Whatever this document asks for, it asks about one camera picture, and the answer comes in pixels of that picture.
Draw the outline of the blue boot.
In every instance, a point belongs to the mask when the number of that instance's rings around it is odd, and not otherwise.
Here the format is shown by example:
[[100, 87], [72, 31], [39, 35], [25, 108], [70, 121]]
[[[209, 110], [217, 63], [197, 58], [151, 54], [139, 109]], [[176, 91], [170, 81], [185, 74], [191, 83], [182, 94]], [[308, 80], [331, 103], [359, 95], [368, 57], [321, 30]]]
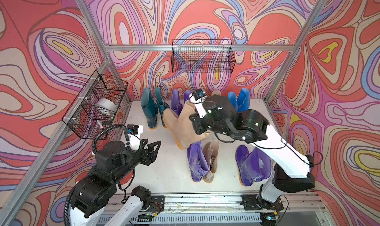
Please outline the blue boot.
[[238, 111], [238, 104], [237, 104], [237, 96], [234, 92], [230, 91], [228, 93], [228, 99], [232, 106], [235, 108], [236, 111]]
[[238, 112], [243, 112], [248, 110], [250, 107], [250, 91], [247, 88], [242, 88], [240, 90], [239, 96], [237, 98], [237, 110]]

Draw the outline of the beige boot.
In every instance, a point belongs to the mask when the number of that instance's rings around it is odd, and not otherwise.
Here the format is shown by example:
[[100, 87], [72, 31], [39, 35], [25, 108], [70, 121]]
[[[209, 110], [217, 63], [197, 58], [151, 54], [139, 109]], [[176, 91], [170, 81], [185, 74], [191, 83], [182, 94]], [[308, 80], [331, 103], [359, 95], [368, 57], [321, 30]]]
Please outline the beige boot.
[[220, 91], [218, 91], [218, 90], [215, 90], [215, 91], [212, 92], [212, 95], [221, 96], [222, 93]]
[[217, 171], [218, 153], [220, 148], [220, 141], [214, 138], [203, 149], [203, 153], [208, 164], [209, 171], [203, 177], [203, 180], [207, 183], [211, 183], [214, 179], [214, 175]]
[[166, 128], [173, 135], [177, 146], [180, 149], [187, 149], [191, 144], [207, 139], [211, 135], [211, 131], [206, 131], [201, 135], [197, 135], [190, 116], [196, 114], [195, 105], [189, 101], [185, 105], [178, 116], [172, 109], [163, 111], [163, 121]]

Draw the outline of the teal boot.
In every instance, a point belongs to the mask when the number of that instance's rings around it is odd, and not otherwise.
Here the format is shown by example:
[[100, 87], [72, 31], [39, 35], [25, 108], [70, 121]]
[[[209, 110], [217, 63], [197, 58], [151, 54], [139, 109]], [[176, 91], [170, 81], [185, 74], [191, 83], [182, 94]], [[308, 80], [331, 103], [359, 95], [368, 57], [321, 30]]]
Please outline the teal boot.
[[161, 88], [160, 87], [155, 87], [154, 88], [154, 95], [155, 95], [158, 111], [159, 111], [159, 114], [160, 114], [160, 117], [161, 117], [162, 126], [164, 128], [166, 128], [166, 125], [165, 125], [164, 120], [163, 120], [163, 112], [164, 112], [165, 109], [169, 108], [169, 105], [165, 102], [165, 100], [164, 100], [164, 98], [162, 96], [162, 92], [161, 92]]
[[148, 87], [145, 88], [142, 92], [141, 107], [146, 117], [148, 127], [150, 129], [155, 129], [157, 127], [158, 108], [151, 96], [151, 92]]

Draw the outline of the dark purple boot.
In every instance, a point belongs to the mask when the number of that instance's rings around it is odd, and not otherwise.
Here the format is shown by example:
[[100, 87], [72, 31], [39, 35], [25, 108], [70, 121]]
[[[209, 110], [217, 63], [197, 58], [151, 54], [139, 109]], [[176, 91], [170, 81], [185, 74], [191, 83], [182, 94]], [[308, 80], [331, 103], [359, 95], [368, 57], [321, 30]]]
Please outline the dark purple boot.
[[191, 90], [186, 90], [184, 92], [184, 104], [186, 104], [190, 100], [190, 95], [192, 94]]
[[174, 89], [172, 91], [172, 97], [171, 97], [171, 109], [179, 116], [180, 113], [183, 110], [183, 105], [181, 104], [180, 100], [180, 94], [177, 89]]

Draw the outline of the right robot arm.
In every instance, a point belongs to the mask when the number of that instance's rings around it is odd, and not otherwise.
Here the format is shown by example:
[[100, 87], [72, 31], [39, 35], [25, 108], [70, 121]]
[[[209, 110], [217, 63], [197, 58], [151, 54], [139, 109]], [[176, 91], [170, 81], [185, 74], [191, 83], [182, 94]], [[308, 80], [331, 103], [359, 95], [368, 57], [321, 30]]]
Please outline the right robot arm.
[[187, 118], [197, 137], [213, 133], [223, 143], [244, 142], [236, 150], [241, 183], [251, 186], [265, 180], [259, 199], [274, 203], [283, 193], [315, 187], [314, 157], [295, 150], [258, 111], [237, 112], [226, 96], [206, 96], [198, 89], [189, 96], [195, 112]]

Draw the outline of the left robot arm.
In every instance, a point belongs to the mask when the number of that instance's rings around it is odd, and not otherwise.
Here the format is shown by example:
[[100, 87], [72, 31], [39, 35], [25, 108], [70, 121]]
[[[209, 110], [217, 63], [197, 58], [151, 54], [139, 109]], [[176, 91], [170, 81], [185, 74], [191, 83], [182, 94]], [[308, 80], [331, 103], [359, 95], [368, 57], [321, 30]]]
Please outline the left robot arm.
[[160, 141], [148, 144], [148, 139], [143, 139], [138, 149], [133, 150], [127, 143], [111, 141], [98, 150], [97, 140], [94, 140], [96, 165], [69, 192], [64, 206], [64, 224], [74, 225], [69, 219], [70, 209], [78, 209], [85, 219], [103, 209], [129, 173], [135, 173], [139, 164], [148, 166], [156, 161], [160, 146]]

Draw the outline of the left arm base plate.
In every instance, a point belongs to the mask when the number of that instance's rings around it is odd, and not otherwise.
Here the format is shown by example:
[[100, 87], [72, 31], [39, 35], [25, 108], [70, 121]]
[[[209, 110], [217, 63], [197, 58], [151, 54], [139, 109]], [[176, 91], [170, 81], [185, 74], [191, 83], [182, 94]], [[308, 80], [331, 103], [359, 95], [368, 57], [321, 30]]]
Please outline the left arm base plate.
[[149, 202], [144, 202], [141, 209], [142, 212], [149, 212], [151, 214], [159, 214], [164, 210], [165, 196], [153, 195]]

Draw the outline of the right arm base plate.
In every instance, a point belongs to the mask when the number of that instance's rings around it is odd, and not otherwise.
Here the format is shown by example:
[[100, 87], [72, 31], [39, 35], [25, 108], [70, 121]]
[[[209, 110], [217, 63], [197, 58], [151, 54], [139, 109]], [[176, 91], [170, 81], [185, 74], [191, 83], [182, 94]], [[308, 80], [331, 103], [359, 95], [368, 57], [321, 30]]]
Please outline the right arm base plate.
[[280, 197], [274, 202], [267, 202], [261, 198], [258, 194], [243, 194], [241, 196], [242, 201], [240, 205], [242, 205], [245, 211], [281, 211], [284, 210], [284, 206]]

